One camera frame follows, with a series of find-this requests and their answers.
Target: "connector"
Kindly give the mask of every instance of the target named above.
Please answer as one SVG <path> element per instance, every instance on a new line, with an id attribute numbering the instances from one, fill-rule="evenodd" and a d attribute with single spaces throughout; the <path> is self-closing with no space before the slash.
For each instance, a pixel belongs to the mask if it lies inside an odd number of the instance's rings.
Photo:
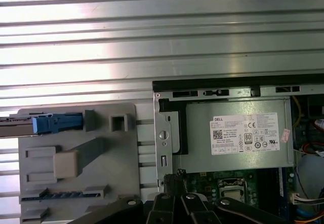
<path id="1" fill-rule="evenodd" d="M 299 205 L 300 202 L 297 202 L 296 197 L 299 196 L 297 192 L 289 192 L 289 202 L 293 205 Z"/>

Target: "cable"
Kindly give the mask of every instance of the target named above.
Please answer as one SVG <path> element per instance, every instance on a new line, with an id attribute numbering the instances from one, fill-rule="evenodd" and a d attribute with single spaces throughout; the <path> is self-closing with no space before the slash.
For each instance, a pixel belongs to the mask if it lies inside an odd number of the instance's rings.
<path id="1" fill-rule="evenodd" d="M 318 205 L 318 204 L 323 204 L 324 203 L 324 198 L 319 198 L 319 199 L 304 199 L 299 196 L 295 197 L 298 203 L 303 203 L 307 205 Z"/>
<path id="2" fill-rule="evenodd" d="M 302 107 L 300 106 L 300 103 L 297 99 L 296 96 L 292 96 L 297 108 L 298 108 L 298 118 L 296 119 L 296 121 L 294 122 L 293 124 L 293 129 L 296 128 L 299 124 L 300 124 L 300 121 L 302 119 Z"/>
<path id="3" fill-rule="evenodd" d="M 312 125 L 315 129 L 317 129 L 319 132 L 324 133 L 324 129 L 322 129 L 321 127 L 319 127 L 316 123 L 315 120 L 312 121 Z"/>
<path id="4" fill-rule="evenodd" d="M 310 154 L 310 155 L 317 155 L 317 153 L 314 151 L 314 152 L 310 152 L 307 148 L 309 148 L 311 146 L 312 150 L 318 150 L 316 149 L 314 146 L 315 145 L 318 145 L 318 146 L 323 146 L 324 148 L 324 143 L 321 143 L 321 142 L 309 142 L 309 143 L 306 143 L 306 144 L 303 144 L 302 145 L 302 148 L 301 148 L 301 151 L 304 152 L 305 154 Z"/>
<path id="5" fill-rule="evenodd" d="M 302 185 L 302 182 L 300 181 L 300 177 L 299 177 L 299 173 L 298 173 L 298 168 L 297 167 L 295 167 L 295 172 L 296 172 L 296 175 L 297 175 L 297 179 L 298 179 L 298 183 L 299 183 L 300 188 L 302 189 L 302 191 L 303 191 L 304 195 L 306 196 L 306 198 L 309 199 L 309 197 L 306 194 L 306 191 L 305 191 L 305 189 L 304 189 L 304 187 Z"/>
<path id="6" fill-rule="evenodd" d="M 295 223 L 310 223 L 310 222 L 312 222 L 312 221 L 315 221 L 315 220 L 320 219 L 320 218 L 323 217 L 323 216 L 324 216 L 324 211 L 322 211 L 322 212 L 320 213 L 320 215 L 317 215 L 317 216 L 315 216 L 315 217 L 312 218 L 312 219 L 308 219 L 308 220 L 295 220 Z"/>
<path id="7" fill-rule="evenodd" d="M 311 139 L 310 139 L 310 135 L 309 135 L 309 128 L 310 128 L 310 124 L 311 124 L 311 121 L 308 121 L 306 123 L 306 128 L 305 128 L 305 134 L 306 134 L 306 140 L 307 140 L 307 143 L 309 143 L 310 147 L 312 148 L 312 150 L 315 152 L 316 151 L 316 148 L 315 146 L 313 145 Z"/>

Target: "power supply label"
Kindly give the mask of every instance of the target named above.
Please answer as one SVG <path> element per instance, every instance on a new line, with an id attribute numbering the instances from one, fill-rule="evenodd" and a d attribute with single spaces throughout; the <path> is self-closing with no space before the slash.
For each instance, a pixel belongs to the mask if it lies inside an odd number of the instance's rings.
<path id="1" fill-rule="evenodd" d="M 280 150 L 277 113 L 215 116 L 210 131 L 212 155 Z"/>

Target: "vent slot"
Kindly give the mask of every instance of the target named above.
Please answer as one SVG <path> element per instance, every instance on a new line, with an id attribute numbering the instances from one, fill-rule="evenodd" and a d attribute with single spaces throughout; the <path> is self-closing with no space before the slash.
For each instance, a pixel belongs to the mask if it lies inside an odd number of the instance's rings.
<path id="1" fill-rule="evenodd" d="M 198 91 L 175 91 L 172 93 L 174 98 L 176 97 L 191 97 L 198 96 Z"/>

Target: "wire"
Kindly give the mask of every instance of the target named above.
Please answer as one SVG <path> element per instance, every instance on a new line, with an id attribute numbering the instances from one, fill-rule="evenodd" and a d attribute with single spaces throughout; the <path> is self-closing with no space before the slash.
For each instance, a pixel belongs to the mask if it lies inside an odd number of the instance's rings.
<path id="1" fill-rule="evenodd" d="M 319 199 L 304 199 L 299 196 L 295 197 L 299 203 L 308 204 L 308 205 L 318 205 L 324 203 L 324 198 Z"/>
<path id="2" fill-rule="evenodd" d="M 314 150 L 318 150 L 318 149 L 316 149 L 316 148 L 314 147 L 315 145 L 323 146 L 323 148 L 324 148 L 324 143 L 321 143 L 321 142 L 309 142 L 309 143 L 306 143 L 306 144 L 303 144 L 303 145 L 302 145 L 301 151 L 304 152 L 305 154 L 317 155 L 316 152 L 310 152 L 310 151 L 308 150 L 309 147 L 311 147 L 313 151 L 314 151 Z"/>
<path id="3" fill-rule="evenodd" d="M 312 221 L 318 220 L 324 216 L 324 211 L 320 213 L 320 215 L 317 215 L 316 217 L 308 220 L 295 220 L 295 223 L 310 223 Z"/>
<path id="4" fill-rule="evenodd" d="M 296 96 L 292 96 L 292 98 L 298 108 L 298 118 L 296 119 L 296 121 L 293 124 L 293 129 L 295 129 L 300 124 L 300 121 L 302 119 L 302 107 L 300 106 L 300 103 Z"/>
<path id="5" fill-rule="evenodd" d="M 304 189 L 304 187 L 302 185 L 302 182 L 300 180 L 299 173 L 298 173 L 298 168 L 297 167 L 295 168 L 295 172 L 296 172 L 296 175 L 297 175 L 297 179 L 298 179 L 298 183 L 299 183 L 300 188 L 302 189 L 302 191 L 303 191 L 304 195 L 306 196 L 306 198 L 309 199 L 309 197 L 306 194 L 306 191 L 305 191 L 305 189 Z"/>
<path id="6" fill-rule="evenodd" d="M 319 132 L 324 133 L 324 129 L 322 129 L 321 127 L 319 127 L 316 123 L 315 120 L 312 121 L 312 125 L 315 129 L 317 129 Z"/>

